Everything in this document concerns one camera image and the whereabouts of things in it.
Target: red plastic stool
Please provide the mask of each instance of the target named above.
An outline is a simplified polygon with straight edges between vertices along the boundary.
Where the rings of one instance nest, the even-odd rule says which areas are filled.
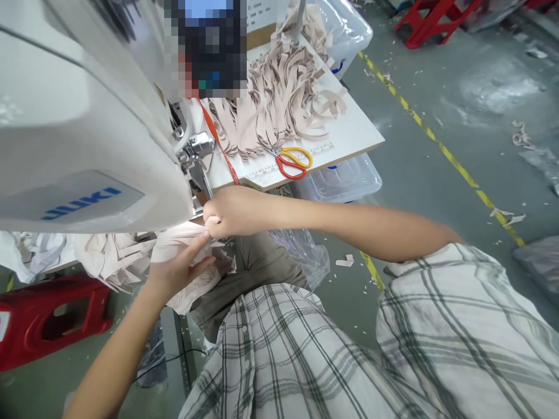
[[[482,0],[472,0],[468,8],[462,12],[455,4],[455,0],[417,0],[404,18],[396,25],[396,31],[403,24],[408,23],[413,32],[407,42],[406,47],[410,49],[419,48],[426,39],[433,35],[446,33],[447,35],[440,42],[446,44],[450,35],[460,26],[466,17],[479,7]],[[419,10],[429,10],[427,16],[423,17]],[[439,23],[443,16],[448,17],[450,22]]]
[[[76,274],[0,295],[0,372],[42,358],[78,340],[101,334],[111,290],[96,279]],[[89,298],[83,325],[74,313],[55,316],[63,304]]]

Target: person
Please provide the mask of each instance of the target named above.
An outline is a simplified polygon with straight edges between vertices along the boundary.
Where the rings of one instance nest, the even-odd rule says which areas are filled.
[[[181,419],[556,416],[557,332],[514,291],[494,258],[449,227],[395,209],[302,201],[240,186],[215,194],[204,219],[213,215],[221,223],[209,233],[240,237],[249,274],[226,276],[193,307],[216,347]],[[299,228],[391,262],[393,280],[376,321],[379,353],[336,327],[300,269],[266,233]],[[161,309],[212,263],[206,258],[190,266],[209,239],[202,234],[174,260],[151,266],[66,419],[118,412]]]

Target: plaid shirt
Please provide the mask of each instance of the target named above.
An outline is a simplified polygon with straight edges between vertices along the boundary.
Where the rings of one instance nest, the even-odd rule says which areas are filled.
[[[239,297],[179,417],[558,417],[559,336],[495,259],[450,244],[387,272],[380,354],[313,293]]]

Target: juki logo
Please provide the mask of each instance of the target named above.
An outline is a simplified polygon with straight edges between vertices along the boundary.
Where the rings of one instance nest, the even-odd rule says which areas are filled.
[[[121,193],[118,189],[114,188],[105,188],[101,191],[95,192],[90,197],[82,197],[76,201],[71,201],[68,205],[61,205],[60,207],[56,207],[54,209],[49,209],[45,211],[45,216],[41,217],[41,219],[46,221],[51,221],[71,212],[79,211],[82,208],[89,207],[90,205],[96,204],[102,200],[106,200],[112,198],[114,195],[118,195]]]

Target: hand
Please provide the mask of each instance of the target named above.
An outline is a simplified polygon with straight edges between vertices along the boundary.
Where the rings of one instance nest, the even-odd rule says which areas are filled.
[[[161,307],[215,261],[214,257],[208,256],[196,265],[190,266],[198,253],[210,241],[210,237],[208,232],[204,232],[174,259],[151,264],[150,274],[144,289],[148,290],[146,292],[149,292],[157,303],[161,304]]]
[[[258,192],[245,186],[220,189],[204,205],[204,221],[212,215],[221,223],[208,225],[216,239],[231,235],[247,236],[281,228],[281,220],[289,216],[290,205],[297,200]]]

